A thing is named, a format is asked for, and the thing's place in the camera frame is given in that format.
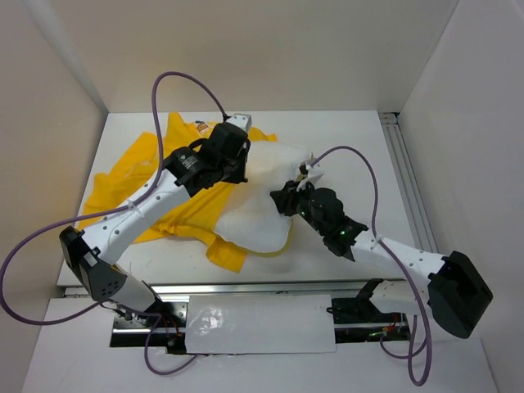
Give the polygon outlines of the white pillow with yellow edge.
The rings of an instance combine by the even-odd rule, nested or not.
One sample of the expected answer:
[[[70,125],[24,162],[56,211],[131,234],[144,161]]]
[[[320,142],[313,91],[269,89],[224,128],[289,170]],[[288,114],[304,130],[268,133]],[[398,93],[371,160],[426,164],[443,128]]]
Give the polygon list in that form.
[[[300,165],[312,156],[302,146],[253,142],[247,156],[247,181],[233,187],[214,232],[254,255],[281,254],[289,238],[292,218],[278,213],[270,193],[281,190],[290,180],[295,181]]]

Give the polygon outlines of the yellow pillowcase with white print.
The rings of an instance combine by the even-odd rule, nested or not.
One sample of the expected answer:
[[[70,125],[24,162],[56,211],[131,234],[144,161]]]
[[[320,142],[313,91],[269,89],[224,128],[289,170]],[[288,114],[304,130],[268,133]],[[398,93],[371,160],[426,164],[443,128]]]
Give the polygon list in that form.
[[[239,272],[247,253],[214,232],[234,185],[217,183],[188,192],[178,176],[158,169],[157,138],[140,137],[107,174],[97,174],[84,205],[89,214],[119,207],[105,219],[79,225],[83,240],[108,264],[115,263],[133,243],[164,237],[189,237],[206,245],[207,259],[222,269]]]

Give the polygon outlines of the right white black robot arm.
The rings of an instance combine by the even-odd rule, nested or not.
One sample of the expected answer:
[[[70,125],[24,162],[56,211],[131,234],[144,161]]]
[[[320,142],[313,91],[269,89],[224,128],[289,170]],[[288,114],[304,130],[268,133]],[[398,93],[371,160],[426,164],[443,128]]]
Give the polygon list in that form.
[[[329,188],[288,181],[270,193],[278,212],[300,216],[323,239],[331,253],[353,262],[407,272],[406,285],[382,278],[370,280],[357,302],[361,318],[377,320],[382,314],[419,314],[425,310],[449,334],[466,339],[494,296],[473,262],[454,251],[440,255],[375,235],[344,212]]]

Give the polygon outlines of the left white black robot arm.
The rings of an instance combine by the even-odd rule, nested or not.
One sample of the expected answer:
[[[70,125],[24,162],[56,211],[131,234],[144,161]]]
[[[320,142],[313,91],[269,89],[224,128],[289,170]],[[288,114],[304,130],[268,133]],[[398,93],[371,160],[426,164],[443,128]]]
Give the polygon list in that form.
[[[171,308],[145,282],[117,263],[125,250],[174,208],[216,183],[246,181],[251,117],[235,114],[216,125],[208,138],[180,147],[164,158],[160,172],[145,182],[123,211],[105,215],[83,230],[64,229],[59,239],[65,262],[96,302],[114,301],[132,310],[144,327]]]

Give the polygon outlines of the white cover plate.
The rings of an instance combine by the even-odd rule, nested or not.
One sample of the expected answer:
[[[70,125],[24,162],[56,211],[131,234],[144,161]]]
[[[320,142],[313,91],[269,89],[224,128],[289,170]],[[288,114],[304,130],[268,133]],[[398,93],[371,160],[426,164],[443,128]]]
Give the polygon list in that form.
[[[337,350],[328,295],[193,296],[189,354],[323,354]]]

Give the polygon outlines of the aluminium rail front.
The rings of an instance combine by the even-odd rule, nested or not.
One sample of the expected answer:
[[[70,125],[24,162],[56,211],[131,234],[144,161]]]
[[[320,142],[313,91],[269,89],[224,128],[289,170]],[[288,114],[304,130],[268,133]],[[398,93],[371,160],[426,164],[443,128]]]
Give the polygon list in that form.
[[[347,292],[362,289],[369,279],[327,282],[239,282],[220,284],[156,285],[159,296],[190,296],[214,294],[298,294],[309,292]]]

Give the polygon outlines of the aluminium rail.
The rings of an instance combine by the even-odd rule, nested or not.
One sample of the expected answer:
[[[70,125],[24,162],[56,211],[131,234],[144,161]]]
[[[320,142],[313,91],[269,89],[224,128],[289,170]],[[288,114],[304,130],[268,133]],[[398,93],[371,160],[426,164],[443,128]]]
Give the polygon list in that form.
[[[401,133],[399,114],[396,112],[379,112],[378,118],[400,187],[415,245],[425,251],[437,251],[407,145]]]
[[[327,282],[239,282],[220,284],[156,285],[159,296],[190,296],[214,294],[298,294],[309,292],[347,292],[362,289],[369,279]]]

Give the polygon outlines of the aluminium rail right side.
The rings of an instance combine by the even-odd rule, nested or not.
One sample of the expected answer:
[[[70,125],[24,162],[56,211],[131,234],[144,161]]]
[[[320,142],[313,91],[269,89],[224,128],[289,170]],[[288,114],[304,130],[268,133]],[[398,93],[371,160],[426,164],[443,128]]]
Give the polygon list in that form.
[[[378,118],[400,187],[415,245],[425,251],[437,251],[407,145],[401,133],[399,114],[396,112],[379,112]]]

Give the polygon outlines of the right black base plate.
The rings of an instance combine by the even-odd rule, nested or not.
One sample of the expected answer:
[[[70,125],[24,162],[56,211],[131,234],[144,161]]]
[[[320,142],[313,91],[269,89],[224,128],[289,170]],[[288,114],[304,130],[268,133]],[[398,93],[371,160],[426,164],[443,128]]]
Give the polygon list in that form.
[[[369,301],[358,298],[332,298],[327,308],[332,315],[337,344],[407,341],[410,328],[404,314],[380,312]]]

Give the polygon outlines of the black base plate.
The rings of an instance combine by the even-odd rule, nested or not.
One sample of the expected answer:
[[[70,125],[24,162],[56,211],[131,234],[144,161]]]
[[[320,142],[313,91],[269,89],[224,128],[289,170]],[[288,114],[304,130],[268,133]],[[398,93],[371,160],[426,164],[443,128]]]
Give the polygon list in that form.
[[[169,317],[161,317],[160,322],[151,329],[156,317],[139,316],[126,310],[121,305],[104,304],[102,307],[114,313],[110,347],[111,348],[143,348],[149,339],[150,347],[160,347],[168,354],[185,355],[185,332],[188,296],[167,296],[164,298],[171,308]]]
[[[337,344],[407,341],[410,328],[404,314],[380,312],[369,301],[358,298],[332,298],[327,308],[332,315]]]

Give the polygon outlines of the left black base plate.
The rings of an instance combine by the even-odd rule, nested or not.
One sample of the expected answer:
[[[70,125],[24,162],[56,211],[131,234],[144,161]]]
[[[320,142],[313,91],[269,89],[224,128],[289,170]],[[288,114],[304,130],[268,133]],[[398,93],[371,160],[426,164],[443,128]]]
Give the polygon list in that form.
[[[167,296],[164,298],[171,308],[169,317],[161,317],[160,322],[151,329],[156,317],[139,316],[126,310],[121,305],[104,304],[102,307],[114,313],[110,347],[111,348],[143,348],[149,339],[150,347],[160,347],[168,354],[185,355],[185,332],[188,296]]]

